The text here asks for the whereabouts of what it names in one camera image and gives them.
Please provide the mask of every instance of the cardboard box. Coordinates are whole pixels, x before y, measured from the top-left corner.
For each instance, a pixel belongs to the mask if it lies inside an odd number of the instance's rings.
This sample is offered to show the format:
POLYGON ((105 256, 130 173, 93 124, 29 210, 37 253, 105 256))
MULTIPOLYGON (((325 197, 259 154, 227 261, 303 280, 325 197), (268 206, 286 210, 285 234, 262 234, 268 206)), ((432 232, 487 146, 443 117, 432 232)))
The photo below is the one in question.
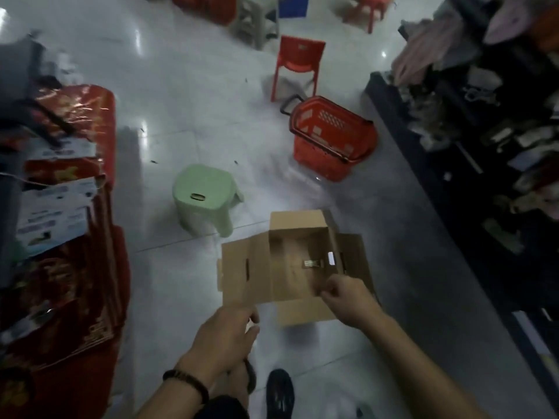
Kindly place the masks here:
POLYGON ((360 278, 373 292, 361 236, 335 232, 320 210, 273 212, 269 231, 221 250, 223 304, 275 302, 283 326, 334 319, 319 297, 332 274, 360 278))

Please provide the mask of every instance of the person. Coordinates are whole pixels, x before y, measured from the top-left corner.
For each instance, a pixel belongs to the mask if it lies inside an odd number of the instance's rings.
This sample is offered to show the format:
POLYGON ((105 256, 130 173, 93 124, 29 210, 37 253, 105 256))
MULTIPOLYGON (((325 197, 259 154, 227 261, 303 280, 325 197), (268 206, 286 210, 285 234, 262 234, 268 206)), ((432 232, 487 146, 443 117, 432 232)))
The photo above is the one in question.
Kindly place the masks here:
MULTIPOLYGON (((360 279, 332 275, 320 296, 344 324, 362 331, 388 363, 414 418, 488 418, 387 315, 360 279)), ((199 329, 178 361, 137 413, 137 419, 247 419, 254 371, 247 356, 260 331, 255 307, 223 306, 199 329), (214 386, 208 401, 207 389, 214 386)), ((290 419, 295 394, 282 369, 270 373, 267 419, 290 419)))

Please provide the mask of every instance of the blue box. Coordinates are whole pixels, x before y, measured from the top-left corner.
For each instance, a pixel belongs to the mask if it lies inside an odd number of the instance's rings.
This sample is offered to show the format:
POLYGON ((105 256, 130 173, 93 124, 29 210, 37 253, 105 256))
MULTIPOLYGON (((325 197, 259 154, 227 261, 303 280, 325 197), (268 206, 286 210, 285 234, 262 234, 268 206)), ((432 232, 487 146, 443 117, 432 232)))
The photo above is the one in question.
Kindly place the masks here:
POLYGON ((280 0, 279 17, 306 17, 309 0, 280 0))

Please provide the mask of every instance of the black strap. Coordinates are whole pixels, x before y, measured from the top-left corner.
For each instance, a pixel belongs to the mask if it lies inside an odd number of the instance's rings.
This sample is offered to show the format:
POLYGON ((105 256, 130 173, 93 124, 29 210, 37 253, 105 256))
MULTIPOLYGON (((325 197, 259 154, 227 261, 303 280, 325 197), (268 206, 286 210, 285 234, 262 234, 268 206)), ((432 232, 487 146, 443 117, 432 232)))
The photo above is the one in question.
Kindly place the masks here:
POLYGON ((208 393, 208 389, 206 388, 206 386, 192 375, 181 372, 178 369, 171 369, 163 374, 163 380, 169 378, 178 379, 196 388, 202 396, 202 404, 206 404, 208 401, 210 401, 210 394, 208 393))

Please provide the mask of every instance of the person's left hand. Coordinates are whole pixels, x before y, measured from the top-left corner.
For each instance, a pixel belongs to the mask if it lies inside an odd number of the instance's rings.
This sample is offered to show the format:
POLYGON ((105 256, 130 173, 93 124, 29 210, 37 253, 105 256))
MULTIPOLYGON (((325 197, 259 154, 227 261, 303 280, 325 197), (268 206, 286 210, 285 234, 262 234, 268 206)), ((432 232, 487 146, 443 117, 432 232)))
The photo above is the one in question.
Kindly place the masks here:
POLYGON ((259 322, 255 306, 231 304, 217 309, 196 333, 178 369, 211 386, 215 378, 241 363, 252 349, 260 327, 253 326, 245 333, 249 319, 259 322))

